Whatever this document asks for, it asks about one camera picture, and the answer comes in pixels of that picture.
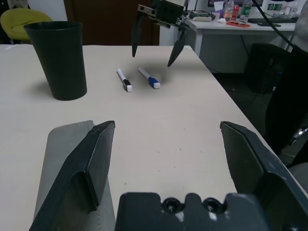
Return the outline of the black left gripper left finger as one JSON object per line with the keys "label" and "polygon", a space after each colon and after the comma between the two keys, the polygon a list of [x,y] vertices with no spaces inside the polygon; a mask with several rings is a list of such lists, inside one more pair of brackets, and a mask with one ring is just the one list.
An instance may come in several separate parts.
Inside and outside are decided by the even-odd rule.
{"label": "black left gripper left finger", "polygon": [[48,134],[32,231],[115,228],[108,181],[114,130],[114,121],[89,120]]}

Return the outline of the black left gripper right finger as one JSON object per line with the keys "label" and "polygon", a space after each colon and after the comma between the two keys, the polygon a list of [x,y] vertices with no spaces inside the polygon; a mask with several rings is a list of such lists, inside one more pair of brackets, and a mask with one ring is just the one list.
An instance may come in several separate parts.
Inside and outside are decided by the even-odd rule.
{"label": "black left gripper right finger", "polygon": [[280,159],[246,127],[222,121],[228,168],[238,193],[255,195],[274,231],[306,231],[308,198]]}

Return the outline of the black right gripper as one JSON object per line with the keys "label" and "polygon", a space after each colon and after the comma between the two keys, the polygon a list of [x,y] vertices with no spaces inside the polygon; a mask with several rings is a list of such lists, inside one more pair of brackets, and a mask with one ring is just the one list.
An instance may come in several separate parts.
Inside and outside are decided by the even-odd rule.
{"label": "black right gripper", "polygon": [[180,37],[174,44],[167,64],[171,67],[184,48],[187,28],[184,21],[188,3],[189,0],[153,0],[151,7],[139,4],[131,33],[132,57],[135,57],[140,42],[142,19],[149,18],[155,24],[165,28],[177,27],[180,32]]}

